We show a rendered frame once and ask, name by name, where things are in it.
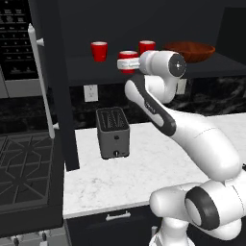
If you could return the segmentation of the grey toaster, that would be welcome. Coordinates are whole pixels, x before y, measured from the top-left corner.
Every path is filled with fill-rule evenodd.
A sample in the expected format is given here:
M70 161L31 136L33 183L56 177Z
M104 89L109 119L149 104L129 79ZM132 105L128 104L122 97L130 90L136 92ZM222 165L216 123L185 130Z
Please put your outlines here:
M98 109L96 127L103 160L126 158L130 155L130 126L121 108Z

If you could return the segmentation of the white wall outlet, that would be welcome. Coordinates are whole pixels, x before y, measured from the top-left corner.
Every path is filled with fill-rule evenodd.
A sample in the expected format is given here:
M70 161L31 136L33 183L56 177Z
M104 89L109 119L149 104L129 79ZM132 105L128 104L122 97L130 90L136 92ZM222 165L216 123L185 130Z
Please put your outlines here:
M186 82L187 82L187 79L180 79L178 81L177 90L176 90L176 93L178 95L184 95L185 94Z
M97 102L98 86L97 85L84 86L84 96L86 102Z

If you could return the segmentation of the red cup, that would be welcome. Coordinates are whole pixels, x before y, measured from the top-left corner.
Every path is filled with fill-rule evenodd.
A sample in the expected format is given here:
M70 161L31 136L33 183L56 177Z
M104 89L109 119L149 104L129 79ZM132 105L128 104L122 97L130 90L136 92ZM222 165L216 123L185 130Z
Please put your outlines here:
M108 54L108 44L105 41L93 41L90 43L92 57L96 62L104 62Z
M129 67L124 68L122 60L123 59L132 59L137 58L138 52L137 51L120 51L118 53L118 59L117 59L117 68L125 74L134 74L135 71L133 69L130 69Z
M156 49L156 43L153 40L141 40L138 43L139 54L142 54L149 50L155 50L155 49Z

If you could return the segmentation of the dark cabinet door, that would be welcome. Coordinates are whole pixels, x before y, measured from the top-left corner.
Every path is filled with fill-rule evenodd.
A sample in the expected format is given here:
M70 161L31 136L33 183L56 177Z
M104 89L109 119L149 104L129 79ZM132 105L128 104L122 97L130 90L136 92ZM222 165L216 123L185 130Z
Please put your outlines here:
M73 125L58 0L28 0L37 37L44 41L44 67L53 90L67 171L80 168Z

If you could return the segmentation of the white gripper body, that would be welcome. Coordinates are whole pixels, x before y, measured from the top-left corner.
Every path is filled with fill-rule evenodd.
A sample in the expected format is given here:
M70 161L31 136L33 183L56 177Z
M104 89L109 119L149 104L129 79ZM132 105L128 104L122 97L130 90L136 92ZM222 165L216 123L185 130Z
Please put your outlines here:
M119 59L117 68L120 70L139 69L139 58Z

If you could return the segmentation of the black microwave oven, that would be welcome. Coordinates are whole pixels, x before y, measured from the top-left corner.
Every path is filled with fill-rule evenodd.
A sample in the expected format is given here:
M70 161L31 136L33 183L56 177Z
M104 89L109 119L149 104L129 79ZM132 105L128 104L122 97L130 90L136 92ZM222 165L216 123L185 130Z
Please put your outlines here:
M0 98L40 96L28 0L0 0Z

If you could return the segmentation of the black gas hob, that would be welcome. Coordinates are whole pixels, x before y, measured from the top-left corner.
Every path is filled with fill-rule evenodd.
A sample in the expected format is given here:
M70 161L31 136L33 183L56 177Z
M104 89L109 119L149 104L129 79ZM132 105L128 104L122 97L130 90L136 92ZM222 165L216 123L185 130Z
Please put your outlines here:
M0 237L62 226L63 172L59 133L0 135Z

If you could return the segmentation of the brown wooden bowl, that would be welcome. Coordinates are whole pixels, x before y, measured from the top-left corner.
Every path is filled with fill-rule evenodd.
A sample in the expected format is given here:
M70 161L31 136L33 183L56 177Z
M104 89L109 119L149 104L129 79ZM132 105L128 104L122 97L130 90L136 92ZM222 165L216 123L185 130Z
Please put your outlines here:
M215 52L214 46L194 41L167 42L163 45L163 49L181 54L186 63L203 62Z

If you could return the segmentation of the dark drawer front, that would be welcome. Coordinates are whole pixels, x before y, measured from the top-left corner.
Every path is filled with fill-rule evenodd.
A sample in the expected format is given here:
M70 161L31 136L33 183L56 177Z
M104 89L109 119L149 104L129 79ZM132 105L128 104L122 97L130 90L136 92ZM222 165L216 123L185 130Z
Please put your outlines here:
M122 214L131 217L106 221L106 216ZM160 227L149 206L120 209L65 220L70 246L148 246Z

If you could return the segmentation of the dark wall cabinet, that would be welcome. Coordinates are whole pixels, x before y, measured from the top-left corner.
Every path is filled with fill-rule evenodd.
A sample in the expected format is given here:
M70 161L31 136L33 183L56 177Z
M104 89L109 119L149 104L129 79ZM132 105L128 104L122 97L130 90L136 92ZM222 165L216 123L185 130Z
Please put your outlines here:
M246 0L59 0L68 78L71 84L121 83L120 51L141 40L161 49L168 41L216 43L226 8L246 8ZM105 61L95 61L90 43L105 41Z

